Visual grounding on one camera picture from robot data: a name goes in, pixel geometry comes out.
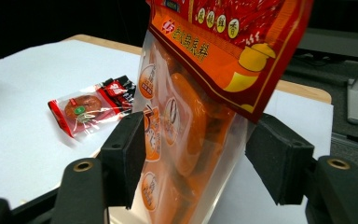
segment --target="table top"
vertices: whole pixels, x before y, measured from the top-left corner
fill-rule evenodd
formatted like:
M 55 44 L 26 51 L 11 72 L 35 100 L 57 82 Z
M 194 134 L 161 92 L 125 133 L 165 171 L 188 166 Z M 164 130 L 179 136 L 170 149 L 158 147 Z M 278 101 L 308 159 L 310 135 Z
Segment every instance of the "table top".
M 66 40 L 80 40 L 94 45 L 107 47 L 110 49 L 123 50 L 133 54 L 141 54 L 142 52 L 142 48 L 118 43 L 111 40 L 101 39 L 99 37 L 90 36 L 90 35 L 74 35 L 67 38 Z M 295 95 L 299 95 L 313 100 L 318 100 L 321 102 L 331 104 L 331 95 L 327 91 L 313 88 L 310 86 L 304 86 L 293 82 L 280 80 L 278 82 L 276 90 L 289 92 Z
M 0 60 L 0 197 L 8 199 L 12 208 L 56 188 L 65 166 L 92 156 L 115 128 L 112 125 L 81 141 L 71 139 L 59 129 L 48 101 L 110 77 L 137 79 L 140 48 L 86 35 L 70 39 Z M 309 90 L 309 98 L 323 92 L 300 87 Z M 321 98 L 311 100 L 299 94 L 275 91 L 265 112 L 315 145 L 314 157 L 326 155 L 333 106 Z M 214 223 L 244 219 L 266 223 L 266 218 L 276 220 L 274 223 L 305 223 L 302 207 L 275 206 L 245 157 L 236 166 L 227 189 L 213 212 Z M 260 214 L 262 210 L 268 210 L 268 216 Z

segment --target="individually wrapped snack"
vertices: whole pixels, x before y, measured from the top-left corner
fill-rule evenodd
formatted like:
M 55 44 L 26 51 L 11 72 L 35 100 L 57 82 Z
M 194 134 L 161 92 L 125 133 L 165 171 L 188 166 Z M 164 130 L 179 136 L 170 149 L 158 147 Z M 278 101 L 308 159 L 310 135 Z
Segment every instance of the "individually wrapped snack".
M 148 223 L 206 223 L 310 15 L 308 0 L 152 0 L 134 111 Z
M 109 78 L 48 102 L 60 128 L 69 136 L 93 133 L 132 111 L 135 84 L 126 76 Z

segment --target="wooden table edge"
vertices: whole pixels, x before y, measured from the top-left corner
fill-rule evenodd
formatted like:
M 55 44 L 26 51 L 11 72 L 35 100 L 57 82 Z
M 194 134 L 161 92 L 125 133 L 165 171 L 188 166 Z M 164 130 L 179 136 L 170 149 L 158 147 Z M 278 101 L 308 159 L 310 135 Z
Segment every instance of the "wooden table edge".
M 98 45 L 98 46 L 102 46 L 102 47 L 106 47 L 106 48 L 110 48 L 110 49 L 118 49 L 118 50 L 122 50 L 122 51 L 125 51 L 128 53 L 138 54 L 138 55 L 140 55 L 142 53 L 142 48 L 135 47 L 135 46 L 128 45 L 128 44 L 122 44 L 122 43 L 118 43 L 118 42 L 115 42 L 112 40 L 106 40 L 106 39 L 102 39 L 102 38 L 90 36 L 90 35 L 74 35 L 74 36 L 71 36 L 65 40 L 83 41 L 86 43 L 90 43 L 90 44 L 94 44 L 94 45 Z M 331 102 L 332 102 L 331 95 L 327 91 L 317 89 L 314 87 L 310 87 L 310 86 L 296 84 L 293 82 L 284 81 L 284 80 L 280 80 L 278 82 L 276 90 L 292 93 L 294 95 L 299 95 L 302 97 L 306 97 L 306 98 L 309 98 L 312 100 L 324 102 L 327 104 L 331 104 Z

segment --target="metal leg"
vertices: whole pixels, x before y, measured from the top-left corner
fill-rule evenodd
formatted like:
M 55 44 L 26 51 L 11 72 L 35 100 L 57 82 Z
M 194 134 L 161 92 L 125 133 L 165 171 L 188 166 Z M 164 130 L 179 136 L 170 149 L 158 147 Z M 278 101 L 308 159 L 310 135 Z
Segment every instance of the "metal leg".
M 358 78 L 348 80 L 348 122 L 358 124 Z

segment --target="snack package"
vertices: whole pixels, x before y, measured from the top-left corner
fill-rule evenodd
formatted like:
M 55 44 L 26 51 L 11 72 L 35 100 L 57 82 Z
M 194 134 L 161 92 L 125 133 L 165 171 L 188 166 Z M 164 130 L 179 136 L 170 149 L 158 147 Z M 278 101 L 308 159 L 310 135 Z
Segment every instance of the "snack package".
M 71 137 L 100 130 L 132 111 L 135 84 L 126 76 L 109 78 L 48 102 L 60 128 Z
M 148 3 L 133 106 L 145 113 L 146 162 L 134 203 L 147 223 L 206 223 L 305 31 L 311 1 Z

